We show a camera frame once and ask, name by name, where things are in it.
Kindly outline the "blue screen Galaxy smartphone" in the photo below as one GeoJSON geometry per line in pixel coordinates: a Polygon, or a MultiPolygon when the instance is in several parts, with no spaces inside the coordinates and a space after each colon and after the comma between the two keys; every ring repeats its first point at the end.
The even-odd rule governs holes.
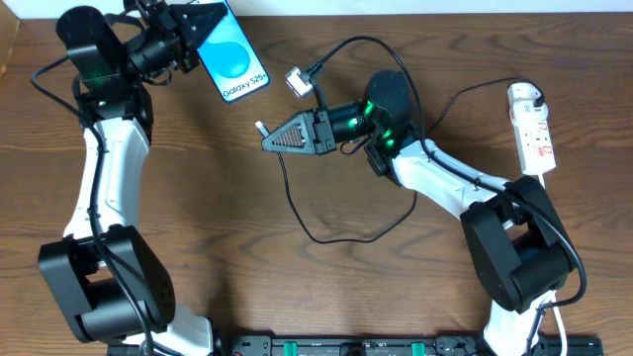
{"type": "Polygon", "coordinates": [[[234,103],[270,83],[270,77],[227,1],[197,0],[191,5],[223,4],[227,14],[198,48],[208,74],[226,103],[234,103]]]}

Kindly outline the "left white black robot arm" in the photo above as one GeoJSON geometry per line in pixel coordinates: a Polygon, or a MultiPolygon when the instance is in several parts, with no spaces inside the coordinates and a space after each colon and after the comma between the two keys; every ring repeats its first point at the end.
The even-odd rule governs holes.
{"type": "Polygon", "coordinates": [[[86,156],[80,192],[39,269],[74,337],[111,355],[228,355],[212,322],[175,300],[166,268],[138,230],[143,164],[153,126],[149,86],[200,62],[199,47],[227,16],[222,2],[128,1],[120,14],[77,6],[56,33],[77,69],[68,111],[86,156]]]}

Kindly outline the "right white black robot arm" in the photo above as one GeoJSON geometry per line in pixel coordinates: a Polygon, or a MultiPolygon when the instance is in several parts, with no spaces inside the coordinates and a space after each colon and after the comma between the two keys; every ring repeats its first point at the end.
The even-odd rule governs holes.
{"type": "Polygon", "coordinates": [[[510,182],[482,173],[419,136],[401,72],[374,74],[362,99],[333,108],[306,73],[293,69],[286,81],[299,96],[314,93],[317,105],[274,131],[257,123],[263,150],[324,155],[364,138],[377,175],[425,196],[461,223],[492,300],[485,352],[533,354],[545,311],[562,306],[557,290],[573,271],[585,271],[542,184],[528,176],[510,182]]]}

